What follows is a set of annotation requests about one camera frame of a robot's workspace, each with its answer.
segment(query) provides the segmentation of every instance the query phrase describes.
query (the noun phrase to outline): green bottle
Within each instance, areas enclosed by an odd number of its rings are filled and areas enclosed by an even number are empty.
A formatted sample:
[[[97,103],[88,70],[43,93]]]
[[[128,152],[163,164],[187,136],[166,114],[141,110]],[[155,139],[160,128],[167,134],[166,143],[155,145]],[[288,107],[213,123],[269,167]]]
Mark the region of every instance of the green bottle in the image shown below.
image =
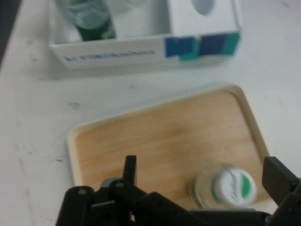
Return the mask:
[[[67,12],[84,41],[116,38],[104,0],[66,0]]]

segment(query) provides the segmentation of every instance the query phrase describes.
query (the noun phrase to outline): white lid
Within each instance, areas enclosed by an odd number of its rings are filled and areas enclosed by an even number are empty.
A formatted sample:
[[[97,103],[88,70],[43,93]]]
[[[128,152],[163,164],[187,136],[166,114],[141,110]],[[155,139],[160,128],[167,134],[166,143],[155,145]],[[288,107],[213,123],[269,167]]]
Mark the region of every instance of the white lid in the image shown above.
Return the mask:
[[[231,206],[251,204],[257,195],[257,187],[252,176],[243,169],[230,168],[214,182],[216,198]]]
[[[237,32],[241,28],[238,0],[169,0],[175,36]]]

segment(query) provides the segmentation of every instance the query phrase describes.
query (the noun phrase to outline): small jar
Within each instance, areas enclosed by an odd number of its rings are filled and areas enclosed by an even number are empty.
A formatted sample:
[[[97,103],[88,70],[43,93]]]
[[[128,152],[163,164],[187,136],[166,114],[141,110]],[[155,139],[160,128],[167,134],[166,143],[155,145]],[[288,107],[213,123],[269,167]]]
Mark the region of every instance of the small jar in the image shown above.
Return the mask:
[[[257,187],[245,170],[217,164],[194,178],[190,195],[199,208],[231,209],[253,203]]]

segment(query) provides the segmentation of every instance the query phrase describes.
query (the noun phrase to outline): wooden tray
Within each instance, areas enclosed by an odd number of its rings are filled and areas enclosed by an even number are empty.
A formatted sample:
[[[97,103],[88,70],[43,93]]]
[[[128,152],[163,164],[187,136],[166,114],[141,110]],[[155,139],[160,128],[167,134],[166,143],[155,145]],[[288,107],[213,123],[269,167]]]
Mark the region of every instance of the wooden tray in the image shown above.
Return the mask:
[[[261,185],[268,151],[239,87],[193,91],[142,109],[70,132],[69,154],[77,186],[98,190],[106,178],[121,176],[125,156],[137,155],[137,185],[188,210],[196,206],[187,185],[198,173],[221,162],[247,170],[258,186],[256,202],[268,199]]]

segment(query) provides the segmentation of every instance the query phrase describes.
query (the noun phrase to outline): glass bottle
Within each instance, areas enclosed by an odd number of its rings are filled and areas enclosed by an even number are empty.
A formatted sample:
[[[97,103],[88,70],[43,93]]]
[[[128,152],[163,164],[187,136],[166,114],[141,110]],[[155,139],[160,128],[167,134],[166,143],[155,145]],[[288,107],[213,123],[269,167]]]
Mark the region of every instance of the glass bottle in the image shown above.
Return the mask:
[[[252,176],[231,164],[216,164],[194,178],[190,195],[199,208],[231,209],[251,204],[257,194]]]
[[[110,11],[104,0],[65,0],[65,9],[84,41],[116,37]]]

